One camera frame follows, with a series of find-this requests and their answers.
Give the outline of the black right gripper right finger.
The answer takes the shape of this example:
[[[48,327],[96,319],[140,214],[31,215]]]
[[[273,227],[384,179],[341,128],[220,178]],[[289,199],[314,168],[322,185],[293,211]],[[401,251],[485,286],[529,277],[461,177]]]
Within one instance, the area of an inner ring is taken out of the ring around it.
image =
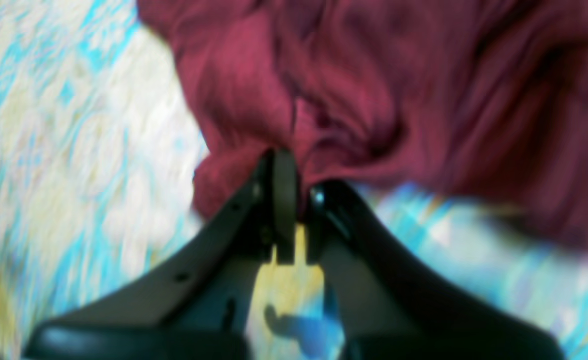
[[[308,196],[308,255],[333,291],[341,360],[562,360],[549,333],[480,301],[417,259],[350,186]]]

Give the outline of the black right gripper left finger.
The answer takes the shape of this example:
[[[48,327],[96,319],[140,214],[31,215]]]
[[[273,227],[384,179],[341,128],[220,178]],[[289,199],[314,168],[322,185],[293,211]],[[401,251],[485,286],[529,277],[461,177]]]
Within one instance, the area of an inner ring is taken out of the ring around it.
[[[43,321],[30,360],[249,360],[243,336],[263,264],[295,259],[297,171],[270,150],[182,249],[108,296]]]

